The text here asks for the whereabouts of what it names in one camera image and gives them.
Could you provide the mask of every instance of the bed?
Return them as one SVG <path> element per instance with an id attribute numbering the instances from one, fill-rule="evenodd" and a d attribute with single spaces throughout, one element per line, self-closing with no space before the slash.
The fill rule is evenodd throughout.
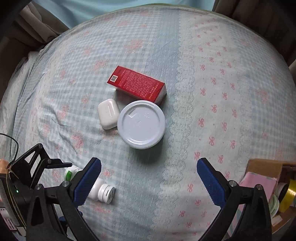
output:
<path id="1" fill-rule="evenodd" d="M 118 65 L 166 84 L 166 131 L 150 149 L 100 126 L 100 102 L 133 101 L 106 83 Z M 295 161 L 295 101 L 287 64 L 251 30 L 210 12 L 145 6 L 93 18 L 31 52 L 2 99 L 0 131 L 18 140 L 18 156 L 42 143 L 80 168 L 101 160 L 114 199 L 79 207 L 100 240 L 197 240 L 219 211 L 197 160 L 237 182 L 250 158 Z M 0 143 L 11 160 L 14 144 Z M 41 183 L 59 185 L 63 173 L 46 170 Z"/>

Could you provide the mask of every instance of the white plastic bottle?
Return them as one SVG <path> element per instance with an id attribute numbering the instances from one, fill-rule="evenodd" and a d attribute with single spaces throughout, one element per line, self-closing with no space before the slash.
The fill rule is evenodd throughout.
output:
<path id="1" fill-rule="evenodd" d="M 71 181 L 77 172 L 81 171 L 77 166 L 68 167 L 65 171 L 65 180 Z M 112 187 L 105 183 L 105 180 L 97 178 L 88 197 L 94 201 L 101 201 L 109 204 L 114 196 L 115 187 Z"/>

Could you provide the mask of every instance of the white round lid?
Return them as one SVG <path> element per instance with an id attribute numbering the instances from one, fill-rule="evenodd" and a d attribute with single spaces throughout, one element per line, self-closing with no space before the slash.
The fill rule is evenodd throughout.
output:
<path id="1" fill-rule="evenodd" d="M 135 149 L 147 149 L 163 137 L 165 115 L 156 104 L 138 100 L 121 111 L 117 128 L 125 143 Z"/>

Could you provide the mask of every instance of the qr code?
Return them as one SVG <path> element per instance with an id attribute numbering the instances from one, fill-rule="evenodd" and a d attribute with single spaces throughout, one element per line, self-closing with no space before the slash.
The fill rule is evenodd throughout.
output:
<path id="1" fill-rule="evenodd" d="M 117 80 L 118 76 L 112 75 L 110 81 L 115 82 Z"/>

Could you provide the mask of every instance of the bottle cap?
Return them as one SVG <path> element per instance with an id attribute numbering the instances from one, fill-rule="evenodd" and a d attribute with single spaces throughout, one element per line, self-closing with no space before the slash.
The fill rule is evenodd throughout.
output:
<path id="1" fill-rule="evenodd" d="M 107 183 L 103 184 L 99 190 L 99 201 L 109 204 L 114 196 L 115 188 L 111 187 Z"/>
<path id="2" fill-rule="evenodd" d="M 117 128 L 125 143 L 135 149 L 147 149 L 163 137 L 165 116 L 156 104 L 138 100 L 121 111 Z"/>

